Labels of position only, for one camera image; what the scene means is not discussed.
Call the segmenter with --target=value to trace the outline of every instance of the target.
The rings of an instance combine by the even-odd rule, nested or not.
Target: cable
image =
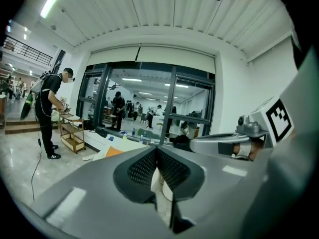
[[[39,163],[40,163],[40,161],[41,161],[41,157],[42,157],[42,149],[41,149],[41,140],[40,140],[39,130],[38,130],[38,144],[39,144],[39,146],[40,146],[40,158],[39,158],[39,161],[38,161],[38,163],[37,163],[37,165],[36,165],[36,167],[35,167],[35,170],[34,170],[34,172],[33,172],[33,174],[32,174],[32,177],[31,177],[31,188],[32,188],[33,201],[34,201],[33,177],[34,177],[34,174],[35,174],[35,172],[36,172],[36,170],[37,170],[37,168],[38,168],[38,165],[39,165]]]

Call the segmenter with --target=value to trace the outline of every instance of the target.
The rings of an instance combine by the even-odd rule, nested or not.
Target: chair
[[[159,129],[163,126],[163,123],[157,123],[156,125],[160,125]]]
[[[142,123],[142,121],[145,121],[145,124],[147,123],[147,116],[146,116],[146,114],[142,114],[141,123]]]

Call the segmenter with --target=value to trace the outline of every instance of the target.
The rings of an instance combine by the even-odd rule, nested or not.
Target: railing
[[[17,54],[21,54],[24,57],[31,58],[47,66],[50,64],[52,59],[51,56],[46,55],[43,52],[40,52],[36,49],[33,49],[30,46],[22,42],[19,42],[18,40],[9,36],[5,37],[3,48],[13,51]]]

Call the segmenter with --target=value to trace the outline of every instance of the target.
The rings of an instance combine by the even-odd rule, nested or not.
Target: glass window
[[[84,95],[82,97],[96,100],[98,87],[99,87],[100,79],[101,79],[101,74],[87,75],[85,77],[86,77],[85,79],[86,90],[83,92]]]
[[[179,119],[169,119],[171,126],[169,134],[165,135],[165,143],[170,143],[170,138],[176,138],[179,135],[186,135],[189,139],[200,137],[204,135],[204,124],[198,124],[195,122],[188,122]]]
[[[95,103],[82,102],[82,118],[84,120],[93,120]]]
[[[113,69],[103,102],[102,125],[117,131],[126,131],[129,136],[135,129],[135,137],[141,134],[146,140],[160,142],[171,72],[152,69]],[[125,108],[121,108],[116,93],[121,92]]]
[[[205,119],[210,90],[211,86],[178,78],[174,91],[174,99],[178,99],[176,113]]]

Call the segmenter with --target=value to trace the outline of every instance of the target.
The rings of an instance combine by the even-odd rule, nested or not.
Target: ceiling
[[[169,86],[165,86],[165,83],[170,82],[170,77],[171,73],[168,72],[147,69],[115,69],[110,79],[140,98],[166,101],[167,98],[165,96],[168,96]],[[140,79],[141,82],[124,81],[122,78]],[[177,98],[175,98],[174,101],[181,103],[201,91],[202,89],[192,86],[188,88],[176,87],[174,97]],[[139,92],[150,93],[151,95],[145,95]]]
[[[28,3],[39,14],[45,1]],[[58,0],[40,22],[74,47],[113,31],[162,26],[221,39],[247,57],[290,33],[279,0]]]

